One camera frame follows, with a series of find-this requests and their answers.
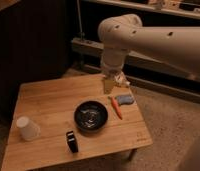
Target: dark wall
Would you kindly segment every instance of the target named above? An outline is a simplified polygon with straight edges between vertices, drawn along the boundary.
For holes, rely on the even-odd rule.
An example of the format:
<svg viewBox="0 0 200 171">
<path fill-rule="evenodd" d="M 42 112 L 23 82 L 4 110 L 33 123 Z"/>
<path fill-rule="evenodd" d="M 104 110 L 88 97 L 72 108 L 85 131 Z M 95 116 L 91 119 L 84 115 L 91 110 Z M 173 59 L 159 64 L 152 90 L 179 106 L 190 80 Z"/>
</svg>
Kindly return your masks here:
<svg viewBox="0 0 200 171">
<path fill-rule="evenodd" d="M 0 122 L 22 82 L 60 77 L 70 64 L 65 0 L 22 0 L 0 12 Z"/>
</svg>

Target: small object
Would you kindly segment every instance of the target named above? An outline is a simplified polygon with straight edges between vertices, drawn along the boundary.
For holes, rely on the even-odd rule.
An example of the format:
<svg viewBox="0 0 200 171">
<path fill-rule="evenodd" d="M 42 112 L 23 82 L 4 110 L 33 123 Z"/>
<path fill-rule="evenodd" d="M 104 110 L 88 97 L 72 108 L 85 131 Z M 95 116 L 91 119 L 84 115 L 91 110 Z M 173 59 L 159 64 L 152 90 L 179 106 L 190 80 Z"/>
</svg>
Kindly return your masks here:
<svg viewBox="0 0 200 171">
<path fill-rule="evenodd" d="M 123 72 L 121 72 L 119 75 L 114 76 L 114 82 L 116 83 L 116 86 L 119 86 L 119 87 L 130 86 L 130 82 L 127 80 Z"/>
<path fill-rule="evenodd" d="M 16 125 L 20 129 L 22 138 L 26 141 L 34 140 L 40 135 L 40 127 L 27 116 L 18 118 Z"/>
<path fill-rule="evenodd" d="M 122 120 L 122 113 L 118 104 L 118 101 L 114 97 L 108 97 L 111 100 L 111 105 L 114 108 L 117 116 Z"/>
<path fill-rule="evenodd" d="M 74 121 L 84 132 L 96 132 L 107 121 L 108 112 L 104 105 L 97 101 L 87 101 L 77 107 Z"/>
<path fill-rule="evenodd" d="M 67 139 L 67 144 L 68 144 L 71 152 L 77 153 L 78 152 L 78 144 L 77 144 L 77 139 L 74 135 L 74 132 L 73 131 L 67 132 L 66 139 Z"/>
<path fill-rule="evenodd" d="M 113 87 L 115 86 L 115 81 L 111 78 L 104 78 L 103 79 L 103 86 L 104 86 L 104 94 L 110 94 Z"/>
<path fill-rule="evenodd" d="M 119 105 L 130 105 L 134 103 L 134 97 L 131 94 L 119 95 L 116 96 L 115 99 L 117 100 Z"/>
</svg>

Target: table top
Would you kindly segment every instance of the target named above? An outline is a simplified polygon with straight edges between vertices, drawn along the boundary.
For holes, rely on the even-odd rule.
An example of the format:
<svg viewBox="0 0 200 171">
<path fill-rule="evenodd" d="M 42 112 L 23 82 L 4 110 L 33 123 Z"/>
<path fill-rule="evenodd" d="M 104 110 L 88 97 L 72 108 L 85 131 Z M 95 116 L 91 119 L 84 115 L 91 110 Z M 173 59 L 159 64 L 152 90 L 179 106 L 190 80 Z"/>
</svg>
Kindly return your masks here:
<svg viewBox="0 0 200 171">
<path fill-rule="evenodd" d="M 123 120 L 103 92 L 101 74 L 69 77 L 22 84 L 2 164 L 3 171 L 18 171 L 68 163 L 152 144 L 152 139 L 136 103 L 122 105 Z M 111 96 L 131 93 L 115 87 Z M 95 100 L 104 104 L 108 120 L 95 134 L 82 134 L 74 122 L 74 111 L 81 103 Z M 24 141 L 16 120 L 28 116 L 41 129 L 33 141 Z M 74 131 L 79 152 L 71 153 L 66 132 Z"/>
</svg>

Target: table leg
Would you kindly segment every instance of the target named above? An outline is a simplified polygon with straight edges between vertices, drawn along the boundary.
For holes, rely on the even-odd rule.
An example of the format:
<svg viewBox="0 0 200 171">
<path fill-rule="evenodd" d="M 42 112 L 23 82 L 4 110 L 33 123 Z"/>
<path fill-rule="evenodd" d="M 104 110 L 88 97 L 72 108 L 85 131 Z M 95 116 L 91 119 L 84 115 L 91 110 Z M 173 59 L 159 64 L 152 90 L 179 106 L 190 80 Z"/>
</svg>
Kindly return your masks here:
<svg viewBox="0 0 200 171">
<path fill-rule="evenodd" d="M 133 159 L 134 155 L 136 154 L 136 151 L 137 151 L 137 149 L 132 149 L 130 151 L 130 154 L 128 156 L 128 161 L 131 161 Z"/>
</svg>

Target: black object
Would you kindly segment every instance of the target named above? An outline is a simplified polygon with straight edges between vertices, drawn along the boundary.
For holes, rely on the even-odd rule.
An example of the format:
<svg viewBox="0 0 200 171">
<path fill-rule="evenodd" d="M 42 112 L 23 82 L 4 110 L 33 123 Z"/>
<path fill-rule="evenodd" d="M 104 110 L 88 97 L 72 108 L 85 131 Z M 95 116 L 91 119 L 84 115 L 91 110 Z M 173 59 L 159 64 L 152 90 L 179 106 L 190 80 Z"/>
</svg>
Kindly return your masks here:
<svg viewBox="0 0 200 171">
<path fill-rule="evenodd" d="M 101 128 L 108 119 L 106 108 L 97 101 L 87 101 L 77 107 L 74 120 L 82 131 L 93 132 Z"/>
<path fill-rule="evenodd" d="M 77 144 L 77 139 L 74 135 L 74 132 L 73 131 L 67 132 L 66 139 L 67 139 L 68 146 L 69 146 L 70 150 L 72 151 L 72 153 L 77 153 L 78 152 L 78 144 Z"/>
<path fill-rule="evenodd" d="M 195 8 L 200 7 L 200 0 L 182 0 L 179 5 L 180 9 L 193 11 Z"/>
</svg>

